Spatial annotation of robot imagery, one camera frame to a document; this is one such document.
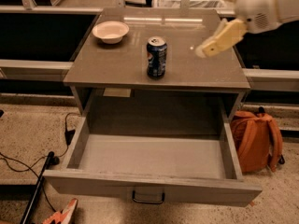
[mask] floor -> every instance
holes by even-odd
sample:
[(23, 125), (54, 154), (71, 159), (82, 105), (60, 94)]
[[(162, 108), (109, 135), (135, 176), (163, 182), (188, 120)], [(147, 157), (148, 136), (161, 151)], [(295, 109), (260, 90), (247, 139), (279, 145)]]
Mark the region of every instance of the floor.
[[(76, 129), (79, 112), (72, 97), (1, 94), (0, 106), (4, 115), (0, 118), (0, 152), (10, 158), (33, 164), (38, 158), (54, 151), (61, 155), (66, 150), (64, 140), (65, 117), (67, 129)], [(255, 108), (252, 105), (245, 109)], [(278, 119), (279, 125), (298, 126), (299, 111), (296, 107), (272, 107), (266, 110)], [(78, 198), (76, 223), (297, 223), (299, 219), (299, 140), (284, 138), (286, 163), (275, 173), (264, 169), (245, 175), (245, 182), (260, 184), (263, 192), (246, 207), (228, 207), (194, 203), (164, 203), (146, 205), (113, 198), (59, 194), (48, 183), (45, 191), (55, 209), (62, 209), (67, 202)], [(24, 167), (9, 162), (16, 169)], [(40, 161), (35, 167), (39, 171)], [(0, 160), (1, 184), (34, 184), (31, 172), (16, 173)], [(26, 201), (0, 198), (0, 219), (20, 223)], [(45, 196), (40, 196), (32, 216), (33, 223), (41, 223), (51, 215)]]

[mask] open drawer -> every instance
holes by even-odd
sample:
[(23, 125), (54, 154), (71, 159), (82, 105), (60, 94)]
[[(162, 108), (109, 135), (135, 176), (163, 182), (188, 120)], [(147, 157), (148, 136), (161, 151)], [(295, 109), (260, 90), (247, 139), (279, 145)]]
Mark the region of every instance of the open drawer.
[(60, 193), (246, 206), (262, 190), (242, 180), (221, 99), (93, 90), (62, 169), (44, 176)]

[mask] bowl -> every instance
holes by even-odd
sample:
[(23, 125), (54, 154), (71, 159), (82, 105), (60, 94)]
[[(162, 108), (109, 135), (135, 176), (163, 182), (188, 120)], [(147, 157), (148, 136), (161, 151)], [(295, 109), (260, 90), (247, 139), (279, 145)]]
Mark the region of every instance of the bowl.
[(93, 35), (107, 44), (120, 42), (128, 32), (128, 25), (120, 21), (105, 21), (93, 27)]

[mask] red backpack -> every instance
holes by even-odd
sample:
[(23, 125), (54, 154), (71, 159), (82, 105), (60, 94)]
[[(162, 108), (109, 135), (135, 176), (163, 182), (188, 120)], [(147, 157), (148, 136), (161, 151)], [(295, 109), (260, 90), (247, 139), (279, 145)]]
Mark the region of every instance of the red backpack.
[(262, 112), (253, 114), (249, 111), (236, 111), (231, 129), (241, 170), (259, 171), (270, 167), (276, 171), (282, 157), (282, 136), (277, 122), (272, 116)]

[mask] can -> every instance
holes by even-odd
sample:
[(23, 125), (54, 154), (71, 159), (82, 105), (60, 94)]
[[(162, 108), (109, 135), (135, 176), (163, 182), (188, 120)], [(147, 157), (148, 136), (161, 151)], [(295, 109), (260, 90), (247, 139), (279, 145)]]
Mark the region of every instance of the can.
[(167, 44), (159, 36), (153, 36), (148, 40), (148, 75), (150, 77), (162, 77), (166, 70)]

